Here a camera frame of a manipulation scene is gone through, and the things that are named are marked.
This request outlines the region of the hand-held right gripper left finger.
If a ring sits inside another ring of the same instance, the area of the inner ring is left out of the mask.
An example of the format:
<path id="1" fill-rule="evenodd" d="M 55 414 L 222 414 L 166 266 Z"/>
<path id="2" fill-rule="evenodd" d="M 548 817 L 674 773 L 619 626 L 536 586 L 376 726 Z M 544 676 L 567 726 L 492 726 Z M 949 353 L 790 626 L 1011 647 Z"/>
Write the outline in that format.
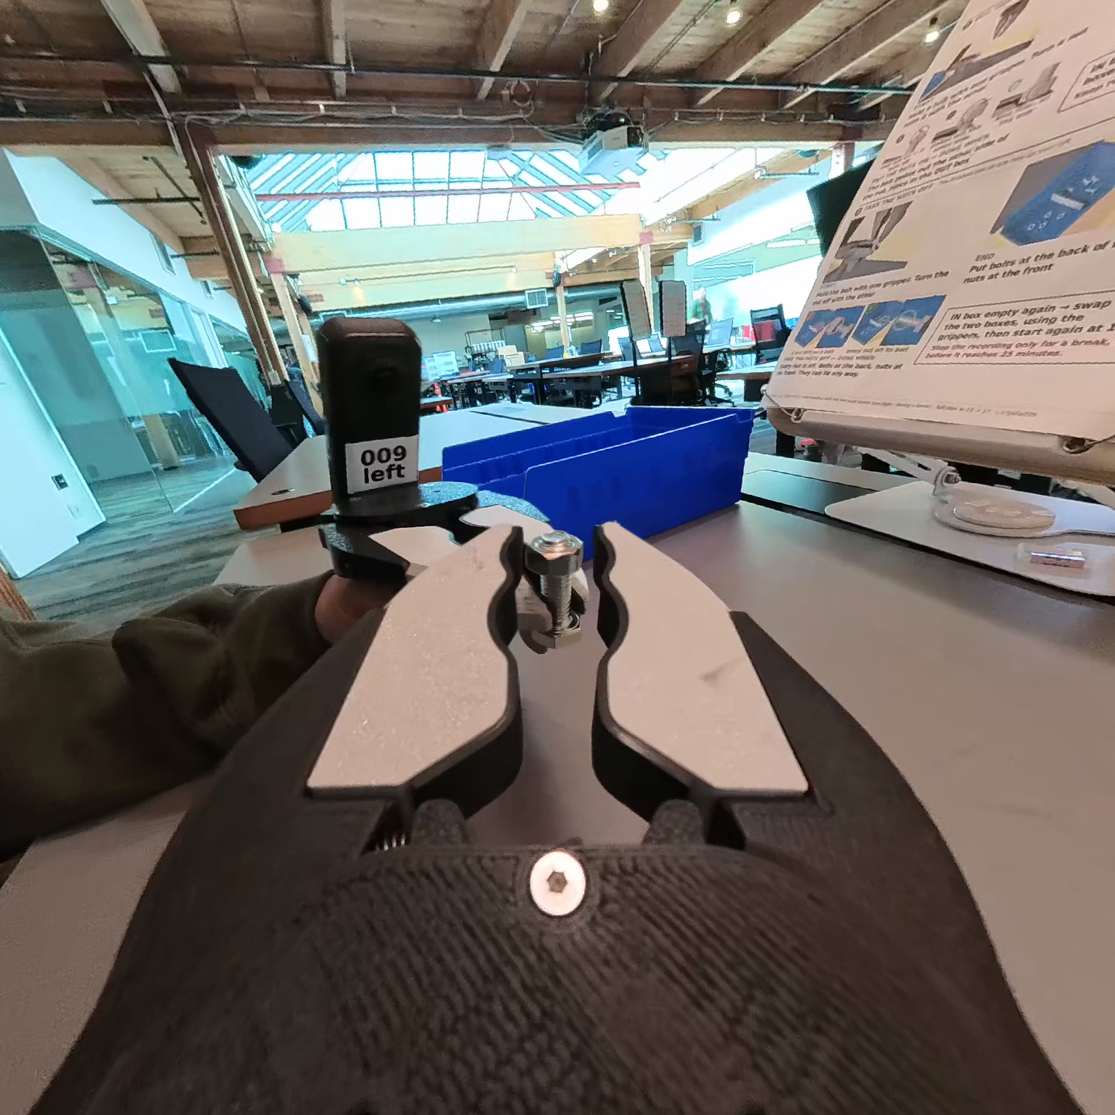
<path id="1" fill-rule="evenodd" d="M 522 527 L 492 527 L 384 607 L 308 775 L 314 799 L 452 802 L 465 820 L 522 770 Z"/>

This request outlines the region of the person's left hand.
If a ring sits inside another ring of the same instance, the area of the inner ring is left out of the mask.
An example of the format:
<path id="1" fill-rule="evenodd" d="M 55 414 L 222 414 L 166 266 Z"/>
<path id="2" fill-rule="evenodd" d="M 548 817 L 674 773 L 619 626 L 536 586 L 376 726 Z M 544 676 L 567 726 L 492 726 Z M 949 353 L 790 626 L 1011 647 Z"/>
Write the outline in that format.
<path id="1" fill-rule="evenodd" d="M 329 575 L 313 606 L 314 632 L 325 644 L 336 644 L 362 616 L 384 607 L 393 588 L 375 580 Z"/>

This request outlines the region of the white document stand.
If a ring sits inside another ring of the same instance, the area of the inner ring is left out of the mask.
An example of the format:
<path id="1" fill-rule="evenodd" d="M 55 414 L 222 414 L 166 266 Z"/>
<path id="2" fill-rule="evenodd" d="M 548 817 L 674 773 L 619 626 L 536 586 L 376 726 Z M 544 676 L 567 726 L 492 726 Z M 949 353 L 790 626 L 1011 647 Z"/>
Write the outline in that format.
<path id="1" fill-rule="evenodd" d="M 856 447 L 912 480 L 830 503 L 829 520 L 1111 606 L 1111 420 L 1075 436 L 1023 432 L 1003 413 L 872 417 L 864 402 L 790 402 L 785 389 L 768 389 L 765 410 L 781 434 Z M 1088 548 L 1094 564 L 1030 567 L 1018 547 Z"/>

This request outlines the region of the grey desk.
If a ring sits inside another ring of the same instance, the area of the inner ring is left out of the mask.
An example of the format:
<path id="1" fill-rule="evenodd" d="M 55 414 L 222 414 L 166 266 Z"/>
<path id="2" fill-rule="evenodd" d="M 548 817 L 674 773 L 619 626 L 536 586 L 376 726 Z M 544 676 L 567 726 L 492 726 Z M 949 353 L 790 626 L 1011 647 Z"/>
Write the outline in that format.
<path id="1" fill-rule="evenodd" d="M 750 500 L 653 543 L 880 743 L 1058 1076 L 1111 1114 L 1111 606 Z M 202 787 L 38 844 L 3 885 L 3 1114 L 78 1041 Z"/>

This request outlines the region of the ceiling projector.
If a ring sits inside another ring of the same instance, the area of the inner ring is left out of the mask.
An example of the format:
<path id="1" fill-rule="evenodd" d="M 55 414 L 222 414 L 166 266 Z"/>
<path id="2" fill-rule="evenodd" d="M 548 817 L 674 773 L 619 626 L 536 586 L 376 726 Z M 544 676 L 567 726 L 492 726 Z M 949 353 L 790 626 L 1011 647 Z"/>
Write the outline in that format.
<path id="1" fill-rule="evenodd" d="M 599 107 L 582 127 L 582 143 L 576 151 L 580 178 L 618 179 L 619 172 L 633 170 L 649 151 L 646 135 L 630 120 L 630 116 Z"/>

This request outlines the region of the steel hex bolt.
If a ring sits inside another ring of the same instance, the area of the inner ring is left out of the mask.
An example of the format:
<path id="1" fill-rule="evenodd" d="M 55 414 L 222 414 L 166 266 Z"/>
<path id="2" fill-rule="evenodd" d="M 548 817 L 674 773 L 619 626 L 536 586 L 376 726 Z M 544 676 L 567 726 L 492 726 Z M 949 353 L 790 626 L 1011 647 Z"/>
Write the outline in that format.
<path id="1" fill-rule="evenodd" d="M 582 635 L 587 583 L 582 574 L 523 571 L 515 588 L 518 635 L 531 654 L 572 647 Z"/>

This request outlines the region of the blue plastic bin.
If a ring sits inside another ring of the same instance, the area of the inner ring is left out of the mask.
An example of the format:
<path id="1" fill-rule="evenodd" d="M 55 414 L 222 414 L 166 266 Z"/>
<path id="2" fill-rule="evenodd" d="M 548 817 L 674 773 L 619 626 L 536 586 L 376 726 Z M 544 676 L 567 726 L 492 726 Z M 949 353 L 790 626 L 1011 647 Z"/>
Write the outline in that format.
<path id="1" fill-rule="evenodd" d="M 535 505 L 591 560 L 596 525 L 653 537 L 735 505 L 750 425 L 750 410 L 591 413 L 447 447 L 440 476 Z"/>

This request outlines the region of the red and black office chair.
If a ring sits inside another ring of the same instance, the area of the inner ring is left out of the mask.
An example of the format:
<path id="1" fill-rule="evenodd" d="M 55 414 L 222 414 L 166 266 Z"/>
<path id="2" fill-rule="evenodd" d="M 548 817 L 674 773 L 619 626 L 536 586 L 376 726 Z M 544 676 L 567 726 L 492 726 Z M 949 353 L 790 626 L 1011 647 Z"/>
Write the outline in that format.
<path id="1" fill-rule="evenodd" d="M 750 311 L 749 321 L 753 334 L 753 364 L 774 364 L 790 334 L 782 306 Z"/>

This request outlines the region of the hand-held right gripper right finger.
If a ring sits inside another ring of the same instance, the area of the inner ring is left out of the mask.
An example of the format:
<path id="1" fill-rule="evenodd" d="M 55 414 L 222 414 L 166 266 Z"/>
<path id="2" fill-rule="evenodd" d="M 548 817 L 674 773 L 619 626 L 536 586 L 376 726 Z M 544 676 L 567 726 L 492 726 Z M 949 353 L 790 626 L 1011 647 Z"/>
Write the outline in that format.
<path id="1" fill-rule="evenodd" d="M 618 521 L 594 529 L 594 775 L 633 817 L 801 802 L 808 775 L 735 626 L 683 564 Z"/>

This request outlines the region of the wood-edged white table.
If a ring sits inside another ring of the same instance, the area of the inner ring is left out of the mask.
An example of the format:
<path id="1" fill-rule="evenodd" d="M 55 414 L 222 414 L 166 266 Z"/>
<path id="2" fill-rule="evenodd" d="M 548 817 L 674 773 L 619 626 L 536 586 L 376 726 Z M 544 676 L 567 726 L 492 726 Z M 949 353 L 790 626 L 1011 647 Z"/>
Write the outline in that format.
<path id="1" fill-rule="evenodd" d="M 627 398 L 602 404 L 591 413 L 536 406 L 536 404 L 492 404 L 460 413 L 424 414 L 420 420 L 420 481 L 440 480 L 440 456 L 448 447 L 494 440 L 506 434 L 563 425 L 580 417 L 619 414 Z M 276 465 L 235 508 L 242 532 L 264 527 L 304 525 L 329 511 L 333 503 L 325 440 L 302 443 L 280 465 Z"/>

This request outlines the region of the black monitor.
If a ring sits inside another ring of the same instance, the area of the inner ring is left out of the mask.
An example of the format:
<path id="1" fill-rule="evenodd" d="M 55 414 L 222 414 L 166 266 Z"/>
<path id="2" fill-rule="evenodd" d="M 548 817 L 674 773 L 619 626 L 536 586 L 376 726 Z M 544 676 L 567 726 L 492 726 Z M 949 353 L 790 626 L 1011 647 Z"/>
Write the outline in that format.
<path id="1" fill-rule="evenodd" d="M 818 251 L 820 257 L 829 255 L 833 235 L 852 206 L 867 175 L 872 172 L 875 160 L 867 160 L 838 178 L 829 178 L 820 186 L 813 186 L 805 191 L 805 198 L 810 205 L 813 227 L 818 235 Z"/>

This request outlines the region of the person's left forearm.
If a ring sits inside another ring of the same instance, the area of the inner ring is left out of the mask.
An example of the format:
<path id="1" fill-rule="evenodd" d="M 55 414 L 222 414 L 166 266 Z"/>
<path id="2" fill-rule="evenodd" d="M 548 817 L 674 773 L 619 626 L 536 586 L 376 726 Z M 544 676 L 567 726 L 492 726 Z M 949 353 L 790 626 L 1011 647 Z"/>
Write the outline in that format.
<path id="1" fill-rule="evenodd" d="M 325 583 L 219 583 L 111 632 L 3 616 L 3 876 L 38 840 L 213 770 L 329 650 Z"/>

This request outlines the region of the printed instruction sheet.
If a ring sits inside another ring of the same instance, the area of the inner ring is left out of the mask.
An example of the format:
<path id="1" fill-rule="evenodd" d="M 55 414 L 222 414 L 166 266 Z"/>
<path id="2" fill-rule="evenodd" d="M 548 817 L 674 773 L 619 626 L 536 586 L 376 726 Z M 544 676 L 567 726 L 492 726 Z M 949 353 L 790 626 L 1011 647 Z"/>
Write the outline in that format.
<path id="1" fill-rule="evenodd" d="M 969 4 L 768 384 L 781 410 L 1111 440 L 1115 5 Z"/>

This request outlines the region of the black mesh office chair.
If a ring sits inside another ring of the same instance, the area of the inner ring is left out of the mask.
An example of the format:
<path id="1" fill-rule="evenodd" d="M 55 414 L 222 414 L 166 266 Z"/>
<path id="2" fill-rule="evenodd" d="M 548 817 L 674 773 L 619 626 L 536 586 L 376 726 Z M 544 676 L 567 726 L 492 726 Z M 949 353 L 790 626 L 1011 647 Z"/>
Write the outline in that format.
<path id="1" fill-rule="evenodd" d="M 293 449 L 235 369 L 211 369 L 179 360 L 169 360 L 169 368 L 189 404 L 207 420 L 239 472 L 253 481 L 264 481 Z"/>

